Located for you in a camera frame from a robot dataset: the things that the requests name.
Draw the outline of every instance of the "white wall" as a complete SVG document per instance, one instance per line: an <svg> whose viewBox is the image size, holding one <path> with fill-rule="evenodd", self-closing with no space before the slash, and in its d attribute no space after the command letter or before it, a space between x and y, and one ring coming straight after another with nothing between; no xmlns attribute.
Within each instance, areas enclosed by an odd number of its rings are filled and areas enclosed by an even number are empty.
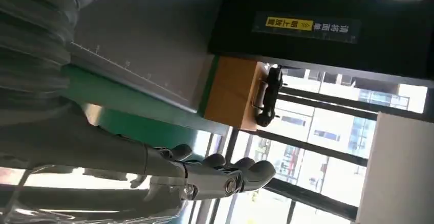
<svg viewBox="0 0 434 224"><path fill-rule="evenodd" d="M357 223L432 223L433 165L434 124L380 114Z"/></svg>

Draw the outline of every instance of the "window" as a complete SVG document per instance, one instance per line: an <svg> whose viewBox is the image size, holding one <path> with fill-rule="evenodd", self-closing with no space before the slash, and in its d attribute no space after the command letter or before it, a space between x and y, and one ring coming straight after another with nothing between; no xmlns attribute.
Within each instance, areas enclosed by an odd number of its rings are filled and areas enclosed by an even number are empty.
<svg viewBox="0 0 434 224"><path fill-rule="evenodd" d="M351 86L353 83L353 77L348 75L342 75L341 85Z"/></svg>
<svg viewBox="0 0 434 224"><path fill-rule="evenodd" d="M375 125L375 121L364 118L354 118L350 143L348 144L348 150L351 151L352 154L364 158L369 156Z"/></svg>
<svg viewBox="0 0 434 224"><path fill-rule="evenodd" d="M365 175L366 174L366 167L358 166L356 168L356 171L354 171L354 174Z"/></svg>
<svg viewBox="0 0 434 224"><path fill-rule="evenodd" d="M326 82L326 83L336 83L337 77L338 77L337 74L325 73L324 82Z"/></svg>
<svg viewBox="0 0 434 224"><path fill-rule="evenodd" d="M288 69L282 69L282 75L288 76Z"/></svg>
<svg viewBox="0 0 434 224"><path fill-rule="evenodd" d="M322 72L310 70L308 79L309 80L315 80L315 81L321 81L322 75L323 75Z"/></svg>
<svg viewBox="0 0 434 224"><path fill-rule="evenodd" d="M282 121L292 123L295 125L300 125L300 126L306 125L306 121L304 121L302 119L298 119L298 118L291 118L291 117L282 116Z"/></svg>
<svg viewBox="0 0 434 224"><path fill-rule="evenodd" d="M329 133L329 132L325 132L325 131L321 131L321 130L315 130L314 135L324 137L324 138L327 138L327 139L330 139L333 141L339 141L340 140L339 135L335 135L334 133Z"/></svg>
<svg viewBox="0 0 434 224"><path fill-rule="evenodd" d="M302 203L296 203L291 224L350 224L349 220L317 210Z"/></svg>
<svg viewBox="0 0 434 224"><path fill-rule="evenodd" d="M316 189L311 187L309 179L314 177L322 182L324 176L323 165L327 160L326 156L314 152L258 136L251 137L245 132L240 132L231 163L236 163L246 156L255 160L255 162L269 161L276 170L275 178L313 191L316 191Z"/></svg>
<svg viewBox="0 0 434 224"><path fill-rule="evenodd" d="M223 200L223 209L226 211L220 212L219 207L214 223L286 223L291 205L291 199L265 189L222 198L220 205Z"/></svg>
<svg viewBox="0 0 434 224"><path fill-rule="evenodd" d="M286 76L304 78L305 77L305 69L295 69L295 68L287 68L285 69Z"/></svg>
<svg viewBox="0 0 434 224"><path fill-rule="evenodd" d="M403 110L408 110L409 100L408 97L365 89L362 89L359 95L359 101Z"/></svg>

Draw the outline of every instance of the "robotic hand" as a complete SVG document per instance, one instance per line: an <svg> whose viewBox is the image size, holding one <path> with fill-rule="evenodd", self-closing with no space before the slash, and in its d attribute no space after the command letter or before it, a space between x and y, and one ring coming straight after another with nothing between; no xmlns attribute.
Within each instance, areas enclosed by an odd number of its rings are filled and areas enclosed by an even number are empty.
<svg viewBox="0 0 434 224"><path fill-rule="evenodd" d="M4 223L160 223L177 216L188 200L256 190L275 174L267 161L244 158L231 164L219 154L186 160L192 154L186 145L151 148L113 135L89 124L81 108L67 100L48 117L5 122L0 141L0 166L25 170L14 186L0 182ZM77 168L84 168L83 173L74 174ZM35 185L41 177L48 178ZM66 182L62 177L76 184L59 185ZM126 185L121 190L104 184L83 189L92 179Z"/></svg>

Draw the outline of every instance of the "yellow label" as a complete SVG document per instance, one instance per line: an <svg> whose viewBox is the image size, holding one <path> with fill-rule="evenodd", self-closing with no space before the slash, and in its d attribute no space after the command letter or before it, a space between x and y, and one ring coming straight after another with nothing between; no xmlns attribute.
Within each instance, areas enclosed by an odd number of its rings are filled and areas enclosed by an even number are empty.
<svg viewBox="0 0 434 224"><path fill-rule="evenodd" d="M302 30L302 31L312 31L313 20L268 17L265 26Z"/></svg>

